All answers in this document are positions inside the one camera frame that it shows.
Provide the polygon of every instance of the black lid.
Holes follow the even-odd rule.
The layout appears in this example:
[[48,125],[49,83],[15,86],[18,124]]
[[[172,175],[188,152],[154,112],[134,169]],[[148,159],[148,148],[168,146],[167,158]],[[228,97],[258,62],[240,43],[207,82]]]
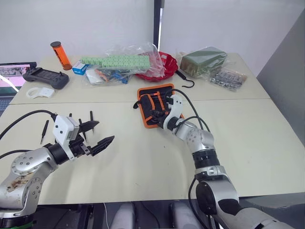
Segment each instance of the black lid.
[[52,47],[58,47],[58,46],[60,46],[61,45],[61,42],[52,42],[51,43],[51,46]]

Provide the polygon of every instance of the robotic arm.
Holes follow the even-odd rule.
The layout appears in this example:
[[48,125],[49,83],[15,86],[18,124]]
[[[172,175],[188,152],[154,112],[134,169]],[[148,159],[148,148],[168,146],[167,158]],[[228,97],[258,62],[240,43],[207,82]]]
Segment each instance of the robotic arm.
[[0,228],[30,228],[44,180],[59,165],[82,155],[96,155],[114,139],[107,137],[91,148],[80,132],[91,130],[99,122],[78,125],[71,117],[56,116],[53,134],[56,144],[29,151],[16,157],[9,176],[0,184]]
[[182,99],[174,94],[168,101],[170,113],[156,119],[160,127],[183,140],[192,153],[199,182],[196,197],[201,211],[212,215],[225,229],[293,229],[256,208],[239,205],[237,192],[218,161],[213,135],[188,121],[179,126],[184,120],[179,118]]

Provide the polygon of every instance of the white table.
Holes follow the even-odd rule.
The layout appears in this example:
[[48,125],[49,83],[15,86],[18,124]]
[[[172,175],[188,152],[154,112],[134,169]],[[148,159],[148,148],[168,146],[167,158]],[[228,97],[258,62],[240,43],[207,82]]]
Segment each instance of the white table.
[[[187,198],[194,164],[186,145],[169,131],[146,129],[140,111],[132,105],[13,104],[7,108],[0,118],[0,130],[37,109],[61,115],[72,113],[82,121],[90,118],[92,110],[101,123],[94,134],[87,133],[89,145],[115,135],[111,145],[95,157],[81,156],[60,165],[45,181],[40,204]],[[304,147],[270,99],[194,101],[194,106],[209,125],[219,160],[240,196],[305,191]],[[187,103],[183,114],[193,115]],[[47,114],[34,114],[13,127],[0,141],[1,153],[40,147],[47,118],[51,120]],[[51,124],[44,144],[54,142]],[[0,161],[0,180],[8,175],[15,156]]]
[[[70,58],[71,63],[75,63],[78,60],[79,57]],[[38,82],[25,83],[10,104],[135,102],[137,100],[137,90],[139,88],[163,83],[173,83],[175,88],[186,92],[192,100],[199,101],[270,98],[238,54],[230,53],[228,55],[228,60],[228,67],[248,76],[248,79],[237,93],[224,90],[223,88],[212,85],[202,79],[194,79],[195,86],[191,89],[183,88],[182,85],[189,86],[190,83],[182,80],[176,74],[170,79],[158,83],[150,83],[139,79],[138,77],[133,77],[127,85],[92,86],[86,82],[84,76],[76,75],[72,70],[64,71],[57,57],[54,56],[44,59],[38,66],[51,71],[65,72],[70,77],[69,83],[63,89],[56,90],[55,95],[50,99],[40,97],[33,100],[26,97],[26,92],[30,88],[49,85]]]

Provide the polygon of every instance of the black hook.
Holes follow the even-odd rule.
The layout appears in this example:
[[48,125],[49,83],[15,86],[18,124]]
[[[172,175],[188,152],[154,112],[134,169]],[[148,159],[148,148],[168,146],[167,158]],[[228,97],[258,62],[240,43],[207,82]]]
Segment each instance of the black hook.
[[176,71],[176,74],[177,74],[178,76],[180,76],[181,79],[193,83],[192,86],[184,86],[184,85],[183,85],[182,87],[186,87],[186,88],[192,88],[192,87],[194,87],[195,82],[194,82],[193,80],[188,80],[188,79],[186,78],[186,76],[185,76],[182,72],[180,72],[180,71],[177,70],[177,71]]

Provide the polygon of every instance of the black pole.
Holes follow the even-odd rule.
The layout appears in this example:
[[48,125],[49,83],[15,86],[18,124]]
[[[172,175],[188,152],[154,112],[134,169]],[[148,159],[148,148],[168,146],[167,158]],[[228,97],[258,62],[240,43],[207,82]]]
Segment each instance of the black pole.
[[153,44],[158,48],[159,45],[159,25],[160,9],[162,0],[154,0],[153,5]]

